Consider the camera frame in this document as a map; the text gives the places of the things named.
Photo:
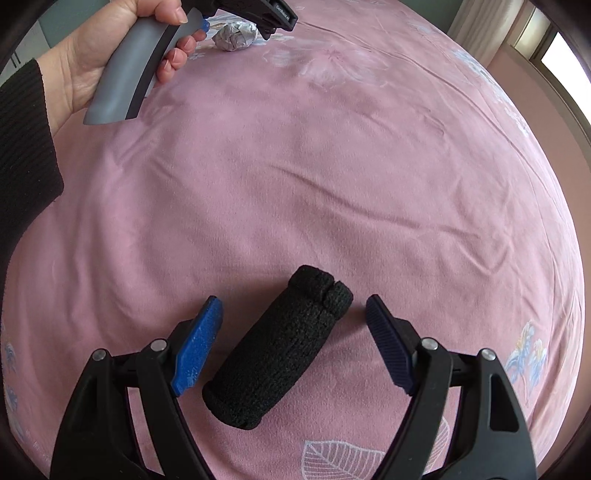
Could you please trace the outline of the black sleeved left forearm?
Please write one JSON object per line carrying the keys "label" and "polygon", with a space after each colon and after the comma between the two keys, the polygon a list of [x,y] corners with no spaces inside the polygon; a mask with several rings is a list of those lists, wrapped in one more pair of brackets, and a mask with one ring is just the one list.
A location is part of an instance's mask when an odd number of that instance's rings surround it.
{"label": "black sleeved left forearm", "polygon": [[32,222],[64,189],[42,82],[32,60],[1,87],[1,280]]}

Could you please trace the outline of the person's left hand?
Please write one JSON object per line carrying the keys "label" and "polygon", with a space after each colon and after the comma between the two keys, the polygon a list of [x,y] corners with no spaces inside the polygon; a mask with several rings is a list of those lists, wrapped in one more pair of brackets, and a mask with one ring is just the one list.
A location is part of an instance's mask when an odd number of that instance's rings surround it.
{"label": "person's left hand", "polygon": [[111,1],[37,59],[52,134],[86,107],[113,52],[139,18],[187,23],[178,0]]}

